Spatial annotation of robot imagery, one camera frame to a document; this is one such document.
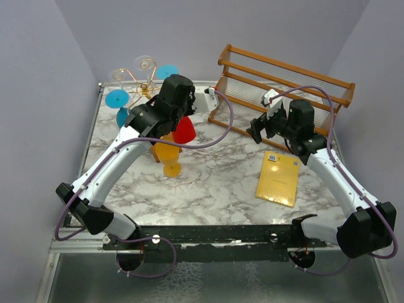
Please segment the yellow plastic goblet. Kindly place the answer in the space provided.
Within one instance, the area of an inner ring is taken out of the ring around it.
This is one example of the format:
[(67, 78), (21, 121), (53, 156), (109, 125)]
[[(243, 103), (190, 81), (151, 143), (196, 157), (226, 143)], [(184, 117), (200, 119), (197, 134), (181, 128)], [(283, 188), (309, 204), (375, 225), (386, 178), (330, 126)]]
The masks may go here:
[(163, 164), (163, 172), (167, 177), (177, 177), (181, 173), (182, 167), (178, 160), (179, 153), (176, 153), (173, 157), (160, 159), (160, 163)]

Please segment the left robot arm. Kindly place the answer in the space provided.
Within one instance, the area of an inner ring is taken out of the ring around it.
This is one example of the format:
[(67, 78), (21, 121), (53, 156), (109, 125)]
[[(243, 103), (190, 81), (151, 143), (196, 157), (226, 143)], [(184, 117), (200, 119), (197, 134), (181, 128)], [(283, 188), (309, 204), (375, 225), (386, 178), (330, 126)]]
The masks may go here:
[(87, 173), (72, 184), (58, 185), (56, 194), (65, 204), (64, 211), (70, 211), (92, 235), (106, 232), (116, 236), (126, 249), (136, 247), (140, 239), (137, 225), (105, 207), (105, 199), (140, 155), (193, 113), (194, 92), (190, 79), (174, 74), (163, 81), (158, 95), (134, 107), (116, 139)]

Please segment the ribbed clear wine glass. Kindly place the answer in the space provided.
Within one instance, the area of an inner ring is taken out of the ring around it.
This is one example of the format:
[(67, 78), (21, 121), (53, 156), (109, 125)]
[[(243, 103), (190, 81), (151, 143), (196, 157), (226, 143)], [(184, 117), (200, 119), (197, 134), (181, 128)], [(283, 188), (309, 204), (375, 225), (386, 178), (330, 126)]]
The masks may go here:
[(150, 56), (140, 56), (134, 60), (134, 67), (142, 72), (146, 72), (146, 80), (151, 83), (157, 71), (157, 63)]

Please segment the red plastic goblet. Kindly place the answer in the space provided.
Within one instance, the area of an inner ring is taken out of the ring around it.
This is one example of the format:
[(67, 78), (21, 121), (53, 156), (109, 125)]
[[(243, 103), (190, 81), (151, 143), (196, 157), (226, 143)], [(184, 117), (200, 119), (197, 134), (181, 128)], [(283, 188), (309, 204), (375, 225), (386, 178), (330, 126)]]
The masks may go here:
[(188, 116), (184, 116), (178, 123), (176, 130), (172, 131), (172, 137), (175, 143), (186, 144), (196, 137), (196, 131), (192, 120)]

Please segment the smooth clear wine glass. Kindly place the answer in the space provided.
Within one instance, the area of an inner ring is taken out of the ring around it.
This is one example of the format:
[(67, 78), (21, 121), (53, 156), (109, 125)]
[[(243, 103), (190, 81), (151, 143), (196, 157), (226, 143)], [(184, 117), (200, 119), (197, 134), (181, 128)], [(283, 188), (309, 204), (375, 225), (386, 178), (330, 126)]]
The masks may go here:
[(113, 85), (121, 90), (125, 90), (124, 82), (130, 80), (130, 76), (125, 68), (119, 68), (111, 71), (108, 75), (108, 80)]

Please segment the blue plastic goblet front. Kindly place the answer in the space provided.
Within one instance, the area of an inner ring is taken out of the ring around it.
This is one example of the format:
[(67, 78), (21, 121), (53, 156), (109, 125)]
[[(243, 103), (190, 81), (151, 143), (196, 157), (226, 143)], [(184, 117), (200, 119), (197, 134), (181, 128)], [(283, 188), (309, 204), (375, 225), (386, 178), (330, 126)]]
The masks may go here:
[(130, 96), (125, 90), (112, 90), (106, 95), (106, 106), (118, 110), (116, 114), (118, 128), (122, 128), (128, 118), (128, 108), (126, 105), (128, 104), (129, 99)]

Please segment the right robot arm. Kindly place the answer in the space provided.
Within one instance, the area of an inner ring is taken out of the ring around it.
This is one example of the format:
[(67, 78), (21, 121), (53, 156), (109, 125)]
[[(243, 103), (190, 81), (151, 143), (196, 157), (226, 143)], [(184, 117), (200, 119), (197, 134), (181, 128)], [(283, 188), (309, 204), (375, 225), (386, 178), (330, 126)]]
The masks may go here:
[(353, 177), (340, 162), (330, 141), (314, 130), (314, 108), (307, 100), (293, 100), (285, 109), (282, 101), (274, 101), (267, 112), (253, 119), (247, 133), (256, 143), (281, 136), (290, 151), (309, 167), (326, 185), (340, 205), (344, 221), (321, 220), (307, 215), (293, 221), (291, 242), (304, 247), (312, 239), (340, 247), (350, 259), (393, 246), (392, 258), (398, 250), (394, 235), (396, 209), (390, 202), (380, 202)]

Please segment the blue plastic goblet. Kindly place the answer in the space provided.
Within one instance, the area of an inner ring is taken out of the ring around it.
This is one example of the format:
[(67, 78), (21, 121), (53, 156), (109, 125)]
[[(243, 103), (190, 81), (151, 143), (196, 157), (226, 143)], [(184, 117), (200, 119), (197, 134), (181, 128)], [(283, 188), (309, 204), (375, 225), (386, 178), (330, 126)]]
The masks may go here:
[(172, 64), (159, 66), (156, 71), (156, 76), (160, 80), (164, 80), (172, 74), (178, 74), (178, 68)]
[(118, 128), (122, 128), (128, 118), (128, 108), (126, 105), (128, 104), (129, 99), (130, 96), (125, 90), (112, 90), (106, 95), (106, 106), (118, 110), (116, 114)]

